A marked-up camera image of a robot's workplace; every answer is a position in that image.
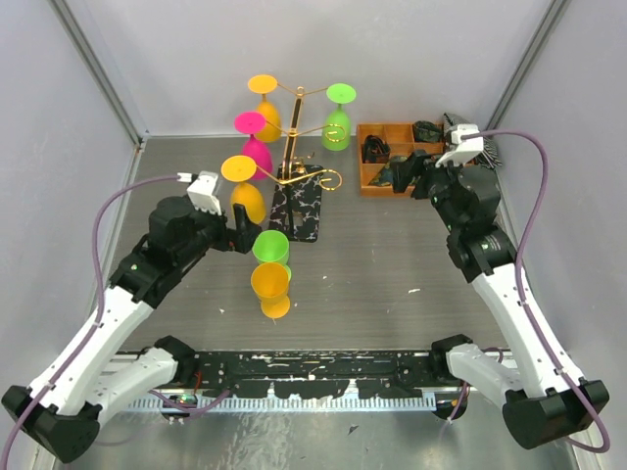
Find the green goblet back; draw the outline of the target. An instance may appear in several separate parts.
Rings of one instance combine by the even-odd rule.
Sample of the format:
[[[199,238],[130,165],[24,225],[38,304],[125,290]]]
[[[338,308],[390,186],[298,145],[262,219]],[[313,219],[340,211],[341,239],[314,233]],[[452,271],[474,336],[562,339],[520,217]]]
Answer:
[[[265,230],[256,239],[253,255],[259,267],[255,269],[259,274],[254,276],[259,279],[278,279],[280,277],[278,267],[265,267],[266,264],[280,264],[285,274],[283,277],[290,281],[292,271],[288,265],[290,257],[290,241],[285,234],[277,230]]]

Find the green goblet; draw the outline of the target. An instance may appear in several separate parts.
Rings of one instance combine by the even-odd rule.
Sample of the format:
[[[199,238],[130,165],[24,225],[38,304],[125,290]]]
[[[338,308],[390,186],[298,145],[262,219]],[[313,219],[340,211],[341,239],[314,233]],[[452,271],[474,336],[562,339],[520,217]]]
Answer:
[[[256,239],[253,255],[259,267],[255,269],[259,274],[254,276],[259,279],[278,279],[280,277],[278,267],[265,267],[266,264],[280,264],[285,274],[283,277],[290,281],[292,271],[288,265],[290,257],[290,241],[285,234],[277,230],[265,230]]]
[[[352,124],[345,107],[357,98],[355,88],[347,83],[334,83],[326,90],[327,98],[336,105],[322,129],[322,145],[329,151],[345,150],[351,141]]]

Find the orange goblet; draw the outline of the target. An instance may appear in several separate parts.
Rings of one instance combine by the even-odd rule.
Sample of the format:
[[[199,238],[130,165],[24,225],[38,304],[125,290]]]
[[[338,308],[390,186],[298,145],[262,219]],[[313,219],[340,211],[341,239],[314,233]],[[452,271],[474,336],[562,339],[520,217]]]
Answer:
[[[265,143],[275,142],[282,134],[280,112],[268,99],[277,87],[278,80],[270,74],[257,74],[248,80],[249,90],[261,97],[256,111],[265,118],[265,126],[256,137]]]
[[[230,203],[242,205],[250,220],[261,224],[266,217],[265,200],[261,191],[250,183],[257,172],[255,161],[245,155],[235,155],[222,163],[220,171],[224,179],[235,184]]]
[[[285,316],[291,301],[288,297],[290,277],[283,264],[259,264],[251,275],[251,287],[258,298],[262,313],[271,319]]]

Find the green goblet front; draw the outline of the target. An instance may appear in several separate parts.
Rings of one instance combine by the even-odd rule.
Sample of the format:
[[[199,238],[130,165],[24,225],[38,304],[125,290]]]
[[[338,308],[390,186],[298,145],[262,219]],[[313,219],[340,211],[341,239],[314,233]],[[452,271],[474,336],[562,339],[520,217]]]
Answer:
[[[334,83],[326,90],[327,98],[336,105],[322,129],[322,145],[329,151],[345,150],[351,141],[352,124],[345,107],[357,98],[355,88],[347,83]]]

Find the pink plastic goblet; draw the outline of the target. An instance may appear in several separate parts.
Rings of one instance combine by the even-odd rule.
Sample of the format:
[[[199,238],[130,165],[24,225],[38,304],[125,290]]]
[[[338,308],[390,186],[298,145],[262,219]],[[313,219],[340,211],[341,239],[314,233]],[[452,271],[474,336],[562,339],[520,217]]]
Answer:
[[[266,179],[267,175],[273,172],[271,152],[268,146],[257,137],[265,124],[265,117],[259,112],[241,113],[234,120],[235,129],[242,134],[249,135],[248,141],[242,148],[242,154],[251,157],[258,167],[253,176],[254,180]]]

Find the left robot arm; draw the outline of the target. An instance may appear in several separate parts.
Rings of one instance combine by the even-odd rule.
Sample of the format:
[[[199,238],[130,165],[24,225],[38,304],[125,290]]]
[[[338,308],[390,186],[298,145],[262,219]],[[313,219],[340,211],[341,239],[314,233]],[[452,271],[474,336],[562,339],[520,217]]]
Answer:
[[[64,463],[82,456],[100,429],[135,399],[161,385],[195,379],[195,351],[173,336],[155,342],[124,370],[101,373],[129,335],[158,307],[208,250],[249,253],[261,234],[244,206],[196,208],[187,196],[158,202],[148,231],[109,279],[103,300],[62,354],[28,386],[11,386],[2,405],[19,428]]]

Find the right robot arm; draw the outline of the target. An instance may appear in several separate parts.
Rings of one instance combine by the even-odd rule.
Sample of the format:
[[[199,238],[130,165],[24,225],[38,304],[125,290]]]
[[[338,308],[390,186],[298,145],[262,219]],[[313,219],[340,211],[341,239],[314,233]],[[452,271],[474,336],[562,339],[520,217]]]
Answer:
[[[412,185],[412,197],[429,201],[440,215],[454,265],[492,312],[516,363],[508,368],[456,335],[432,344],[433,380],[475,387],[526,449],[588,429],[608,403],[608,390],[600,380],[587,380],[565,353],[517,270],[516,249],[496,222],[501,193],[495,174],[477,165],[437,166],[419,151],[390,167],[394,192]]]

